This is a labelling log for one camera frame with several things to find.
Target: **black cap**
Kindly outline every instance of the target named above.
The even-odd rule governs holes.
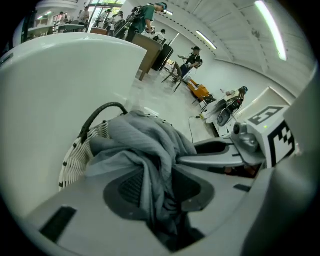
[[[200,48],[198,46],[191,48],[191,50],[198,50],[200,52]]]

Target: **wooden table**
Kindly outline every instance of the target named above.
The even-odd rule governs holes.
[[[154,65],[156,59],[163,49],[163,46],[151,38],[138,33],[135,34],[132,43],[147,50],[146,55],[144,56],[144,59],[139,67],[139,69],[142,70],[139,80],[142,81],[145,77],[145,74],[148,74]]]
[[[90,30],[90,33],[92,33],[92,34],[99,34],[99,35],[104,35],[104,36],[107,35],[107,32],[108,32],[107,30],[102,29],[102,28],[98,28],[98,27],[93,27]]]

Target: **person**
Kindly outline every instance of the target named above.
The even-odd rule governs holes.
[[[60,15],[61,15],[61,19],[60,19],[60,26],[62,26],[62,25],[64,25],[64,24],[66,24],[66,18],[67,18],[67,16],[65,15],[65,13],[62,11],[62,12],[60,12]]]
[[[105,21],[104,21],[104,25],[106,26],[106,30],[107,30],[107,35],[109,34],[109,31],[110,31],[110,29],[111,29],[111,22],[112,22],[112,20],[114,19],[116,17],[116,15],[113,15],[111,18],[107,18]]]
[[[154,20],[155,12],[164,13],[167,8],[168,5],[164,2],[158,2],[154,5],[146,5],[142,7],[139,12],[139,17],[135,19],[128,30],[126,41],[132,42],[136,33],[141,34],[145,30],[148,33],[152,33],[153,30],[151,28],[151,22]]]
[[[197,67],[201,63],[201,57],[199,55],[200,48],[198,46],[195,46],[191,48],[193,50],[193,53],[191,53],[190,57],[183,57],[178,55],[179,58],[186,60],[185,64],[183,64],[181,69],[181,77],[184,78],[186,74],[189,73],[190,70],[192,70],[193,67]]]
[[[115,31],[115,26],[117,25],[118,22],[123,21],[124,19],[124,12],[119,11],[117,15],[115,15],[114,19],[111,22],[111,28],[108,36],[113,37],[114,36],[114,31]]]
[[[246,86],[243,86],[238,90],[227,91],[222,100],[208,104],[205,111],[201,114],[203,119],[206,119],[207,124],[212,123],[214,114],[226,108],[229,100],[239,97],[243,101],[247,92],[248,88]]]
[[[90,17],[89,6],[84,8],[84,11],[78,17],[79,25],[85,25]]]
[[[162,29],[161,32],[157,32],[155,33],[153,36],[152,36],[152,39],[159,42],[159,43],[162,43],[164,41],[165,38],[165,34],[166,34],[166,30],[165,29]]]
[[[105,12],[101,13],[99,17],[96,19],[95,23],[93,24],[93,28],[96,28],[99,26],[101,22],[104,22],[106,17],[111,13],[111,9],[106,10]]]

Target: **table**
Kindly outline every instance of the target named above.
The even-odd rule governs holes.
[[[93,27],[90,30],[90,33],[92,33],[92,34],[98,34],[98,35],[104,35],[104,36],[107,35],[107,32],[108,32],[107,30],[102,29],[102,28],[98,28],[98,27]]]
[[[142,70],[139,80],[142,81],[145,77],[145,74],[148,74],[151,67],[154,65],[156,59],[163,49],[163,46],[151,38],[138,33],[135,34],[132,43],[147,50],[146,55],[144,56],[144,59],[139,67],[139,69]]]
[[[59,26],[59,31],[64,30],[63,33],[66,31],[70,32],[71,30],[83,30],[85,28],[85,25],[76,25],[76,24],[66,24]]]

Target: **black cable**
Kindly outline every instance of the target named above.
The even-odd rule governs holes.
[[[193,143],[194,143],[194,137],[193,137],[193,135],[192,135],[191,125],[190,125],[190,119],[191,119],[191,118],[199,119],[200,116],[198,115],[198,116],[190,116],[190,117],[189,117],[189,128],[190,128],[191,139],[192,139],[192,144],[193,144]]]

